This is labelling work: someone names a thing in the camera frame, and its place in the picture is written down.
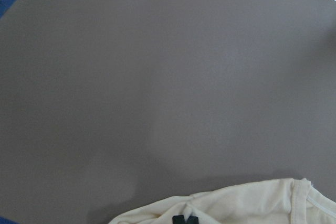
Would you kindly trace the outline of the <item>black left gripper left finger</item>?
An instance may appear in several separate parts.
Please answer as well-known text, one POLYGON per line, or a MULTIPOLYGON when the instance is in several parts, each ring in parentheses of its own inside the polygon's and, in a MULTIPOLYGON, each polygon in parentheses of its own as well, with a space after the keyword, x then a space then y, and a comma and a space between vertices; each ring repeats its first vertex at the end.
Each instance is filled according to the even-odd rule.
POLYGON ((185 224, 185 218, 183 215, 176 215, 172 217, 173 224, 185 224))

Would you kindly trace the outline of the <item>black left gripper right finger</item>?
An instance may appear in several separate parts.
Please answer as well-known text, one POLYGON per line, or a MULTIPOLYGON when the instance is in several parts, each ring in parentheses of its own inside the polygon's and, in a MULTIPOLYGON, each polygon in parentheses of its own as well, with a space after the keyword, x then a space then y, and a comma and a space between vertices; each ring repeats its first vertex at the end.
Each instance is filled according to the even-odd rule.
POLYGON ((197 216, 189 216, 187 219, 187 224, 198 224, 197 216))

